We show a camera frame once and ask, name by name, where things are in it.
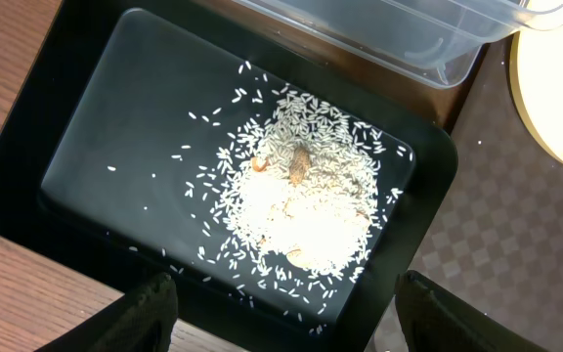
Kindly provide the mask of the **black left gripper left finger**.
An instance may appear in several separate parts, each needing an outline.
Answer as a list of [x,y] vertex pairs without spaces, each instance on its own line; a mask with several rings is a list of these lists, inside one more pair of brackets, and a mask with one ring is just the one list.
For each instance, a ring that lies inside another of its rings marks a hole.
[[177,318],[175,282],[160,273],[36,352],[167,352]]

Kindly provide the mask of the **rice pile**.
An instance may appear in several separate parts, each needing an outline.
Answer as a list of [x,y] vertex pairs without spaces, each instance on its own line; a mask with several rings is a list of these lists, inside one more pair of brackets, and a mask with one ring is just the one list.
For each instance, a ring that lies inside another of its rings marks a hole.
[[126,109],[96,166],[134,252],[320,336],[415,164],[404,142],[250,62],[186,66],[167,115]]

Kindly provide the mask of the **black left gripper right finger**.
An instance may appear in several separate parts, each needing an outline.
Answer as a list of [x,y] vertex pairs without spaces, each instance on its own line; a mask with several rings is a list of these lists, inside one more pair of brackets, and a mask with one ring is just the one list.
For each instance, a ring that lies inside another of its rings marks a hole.
[[545,352],[414,270],[398,277],[395,306],[410,352]]

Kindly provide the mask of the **yellow plate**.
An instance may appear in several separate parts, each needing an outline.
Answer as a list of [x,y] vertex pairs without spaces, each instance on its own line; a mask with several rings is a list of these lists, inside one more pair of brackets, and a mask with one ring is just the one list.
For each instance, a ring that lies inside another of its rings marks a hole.
[[563,25],[525,30],[512,41],[509,82],[515,107],[529,133],[563,163]]

